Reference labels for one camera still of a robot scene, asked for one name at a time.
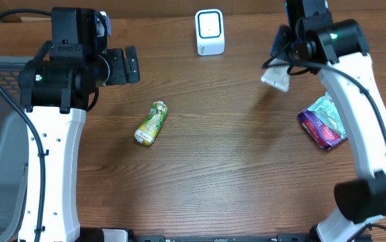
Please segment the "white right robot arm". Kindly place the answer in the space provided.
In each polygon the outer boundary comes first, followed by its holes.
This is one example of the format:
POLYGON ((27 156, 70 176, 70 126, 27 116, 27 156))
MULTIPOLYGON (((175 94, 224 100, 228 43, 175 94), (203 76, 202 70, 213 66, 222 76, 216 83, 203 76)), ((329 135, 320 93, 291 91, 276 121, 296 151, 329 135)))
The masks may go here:
POLYGON ((293 68, 317 75, 350 142, 357 178, 334 187, 335 210, 298 241, 363 240, 386 217, 386 108, 369 45, 353 19, 335 22, 323 0, 286 0, 262 82, 287 91, 293 68))

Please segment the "white tube gold cap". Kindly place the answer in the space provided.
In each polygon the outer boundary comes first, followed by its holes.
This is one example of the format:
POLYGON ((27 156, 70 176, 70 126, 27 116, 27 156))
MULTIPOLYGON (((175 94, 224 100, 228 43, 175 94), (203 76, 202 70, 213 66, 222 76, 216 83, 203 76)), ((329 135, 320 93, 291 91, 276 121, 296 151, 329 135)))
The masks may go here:
POLYGON ((271 67, 267 68, 261 76, 261 82, 270 85, 280 91, 289 90, 290 75, 287 73, 289 62, 278 58, 269 62, 271 67))

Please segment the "green wet wipes pack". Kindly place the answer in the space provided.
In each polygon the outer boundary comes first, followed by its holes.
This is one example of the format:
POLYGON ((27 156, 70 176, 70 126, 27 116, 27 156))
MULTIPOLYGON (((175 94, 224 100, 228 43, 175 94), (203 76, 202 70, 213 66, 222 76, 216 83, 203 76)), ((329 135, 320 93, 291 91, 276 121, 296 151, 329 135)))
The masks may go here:
POLYGON ((337 133, 341 138, 346 138, 346 131, 342 120, 328 92, 320 97, 314 104, 307 108, 316 115, 328 128, 337 133))

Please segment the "red floral pantyliner pack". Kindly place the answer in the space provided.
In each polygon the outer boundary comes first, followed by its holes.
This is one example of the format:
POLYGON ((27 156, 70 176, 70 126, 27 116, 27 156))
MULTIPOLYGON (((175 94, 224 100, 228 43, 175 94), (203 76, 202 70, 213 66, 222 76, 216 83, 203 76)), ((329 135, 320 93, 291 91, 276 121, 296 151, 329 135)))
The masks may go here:
POLYGON ((345 141, 339 134, 324 124, 313 112, 307 109, 297 114, 299 124, 312 140, 323 150, 330 150, 345 141))

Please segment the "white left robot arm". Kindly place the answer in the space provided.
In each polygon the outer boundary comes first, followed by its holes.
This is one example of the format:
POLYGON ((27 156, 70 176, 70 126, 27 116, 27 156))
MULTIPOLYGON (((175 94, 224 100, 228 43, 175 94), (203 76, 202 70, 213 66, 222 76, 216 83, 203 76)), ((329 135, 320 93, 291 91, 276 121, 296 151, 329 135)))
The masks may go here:
POLYGON ((28 177, 20 241, 120 241, 127 229, 79 224, 78 150, 100 86, 139 81, 136 50, 108 48, 110 18, 103 11, 55 7, 52 38, 19 75, 28 117, 28 177))

